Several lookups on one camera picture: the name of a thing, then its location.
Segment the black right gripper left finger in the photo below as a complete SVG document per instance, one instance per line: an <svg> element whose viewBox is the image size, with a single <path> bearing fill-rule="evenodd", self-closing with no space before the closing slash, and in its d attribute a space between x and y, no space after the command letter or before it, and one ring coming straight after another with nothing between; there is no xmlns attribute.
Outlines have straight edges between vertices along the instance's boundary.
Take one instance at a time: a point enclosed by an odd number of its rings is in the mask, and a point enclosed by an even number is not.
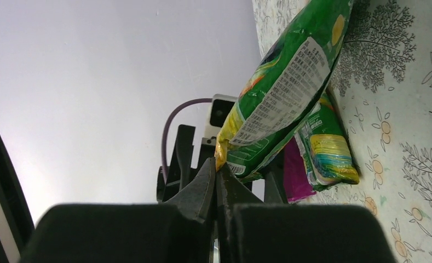
<svg viewBox="0 0 432 263"><path fill-rule="evenodd" d="M159 204L60 204L39 221L21 262L212 262L215 160Z"/></svg>

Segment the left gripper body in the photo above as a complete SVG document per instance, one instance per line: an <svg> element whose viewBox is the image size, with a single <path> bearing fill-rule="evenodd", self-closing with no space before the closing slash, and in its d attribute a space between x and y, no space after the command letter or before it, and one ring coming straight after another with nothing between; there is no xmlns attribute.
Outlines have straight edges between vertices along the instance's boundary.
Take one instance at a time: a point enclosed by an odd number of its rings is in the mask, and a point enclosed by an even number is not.
<svg viewBox="0 0 432 263"><path fill-rule="evenodd" d="M195 178L206 159L213 156L215 138L202 138L198 165L196 168L191 167L194 149L194 133L195 127L184 124L179 125L170 166L168 167L168 179L164 179L162 168L158 170L157 202L165 202L176 195ZM263 201L265 203L287 204L288 200L284 189L283 151L280 151L280 153L261 170L261 175L264 179Z"/></svg>

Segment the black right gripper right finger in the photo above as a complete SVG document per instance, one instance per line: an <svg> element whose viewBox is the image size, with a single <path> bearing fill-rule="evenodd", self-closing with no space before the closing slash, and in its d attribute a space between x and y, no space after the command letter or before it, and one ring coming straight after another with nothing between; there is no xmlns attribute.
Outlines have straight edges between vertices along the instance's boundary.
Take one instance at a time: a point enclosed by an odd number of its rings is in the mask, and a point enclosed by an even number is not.
<svg viewBox="0 0 432 263"><path fill-rule="evenodd" d="M358 205L264 203L228 167L216 173L221 262L394 262L378 220Z"/></svg>

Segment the green Fox's candy bag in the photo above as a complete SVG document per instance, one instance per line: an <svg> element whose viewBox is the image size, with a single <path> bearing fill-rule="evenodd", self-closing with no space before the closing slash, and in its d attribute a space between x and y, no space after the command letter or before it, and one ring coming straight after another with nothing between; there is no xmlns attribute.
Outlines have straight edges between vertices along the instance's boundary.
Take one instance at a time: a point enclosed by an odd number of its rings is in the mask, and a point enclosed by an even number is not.
<svg viewBox="0 0 432 263"><path fill-rule="evenodd" d="M310 1L286 26L241 91L215 146L215 169L252 181L292 139L324 93L353 1Z"/></svg>

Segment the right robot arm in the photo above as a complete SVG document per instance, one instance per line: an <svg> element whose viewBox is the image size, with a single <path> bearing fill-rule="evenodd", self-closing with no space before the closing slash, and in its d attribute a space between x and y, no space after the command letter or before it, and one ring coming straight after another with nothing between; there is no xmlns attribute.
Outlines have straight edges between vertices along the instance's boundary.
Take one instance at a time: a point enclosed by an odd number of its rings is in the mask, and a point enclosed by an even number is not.
<svg viewBox="0 0 432 263"><path fill-rule="evenodd" d="M157 204L61 204L35 225L0 136L0 262L394 262L357 205L265 203L208 158Z"/></svg>

